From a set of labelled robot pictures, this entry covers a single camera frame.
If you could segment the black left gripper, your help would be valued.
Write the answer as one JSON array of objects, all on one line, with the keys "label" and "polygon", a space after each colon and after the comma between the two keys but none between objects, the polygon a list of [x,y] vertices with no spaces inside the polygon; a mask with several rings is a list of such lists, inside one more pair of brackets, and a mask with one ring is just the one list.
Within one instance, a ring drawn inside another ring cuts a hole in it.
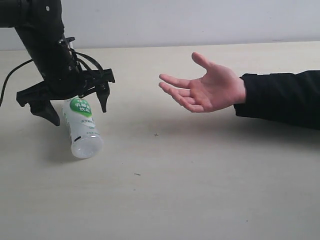
[{"label": "black left gripper", "polygon": [[30,112],[34,116],[48,120],[55,126],[60,126],[60,117],[51,101],[67,100],[73,97],[83,98],[95,93],[103,113],[107,112],[107,100],[110,95],[109,83],[115,78],[111,69],[105,69],[102,74],[97,70],[88,70],[71,74],[66,79],[56,81],[42,81],[25,90],[16,93],[16,100],[20,106],[29,104]]}]

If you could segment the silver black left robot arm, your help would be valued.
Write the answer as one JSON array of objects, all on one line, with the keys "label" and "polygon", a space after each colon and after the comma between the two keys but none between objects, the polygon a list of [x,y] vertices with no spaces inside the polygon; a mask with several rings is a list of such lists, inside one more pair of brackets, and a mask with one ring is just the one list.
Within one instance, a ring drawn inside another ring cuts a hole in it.
[{"label": "silver black left robot arm", "polygon": [[34,116],[60,125],[52,101],[83,98],[96,93],[107,111],[109,83],[115,78],[91,56],[76,51],[65,37],[62,3],[59,0],[2,0],[1,28],[14,28],[43,81],[16,94],[21,107],[29,105]]}]

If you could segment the black sleeved forearm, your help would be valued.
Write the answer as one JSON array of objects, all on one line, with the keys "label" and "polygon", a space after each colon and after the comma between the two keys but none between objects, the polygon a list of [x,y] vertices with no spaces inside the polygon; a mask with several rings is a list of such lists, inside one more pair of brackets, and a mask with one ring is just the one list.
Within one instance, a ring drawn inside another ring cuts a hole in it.
[{"label": "black sleeved forearm", "polygon": [[244,103],[234,105],[238,117],[320,129],[320,72],[250,74],[241,76]]}]

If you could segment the person's open bare hand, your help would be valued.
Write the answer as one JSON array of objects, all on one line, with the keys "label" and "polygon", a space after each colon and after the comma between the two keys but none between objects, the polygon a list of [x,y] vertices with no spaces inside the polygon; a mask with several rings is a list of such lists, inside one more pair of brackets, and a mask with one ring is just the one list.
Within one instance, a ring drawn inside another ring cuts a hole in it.
[{"label": "person's open bare hand", "polygon": [[246,102],[245,83],[230,68],[209,61],[197,52],[193,52],[191,58],[206,70],[202,77],[182,79],[159,75],[159,87],[180,106],[192,113],[211,113]]}]

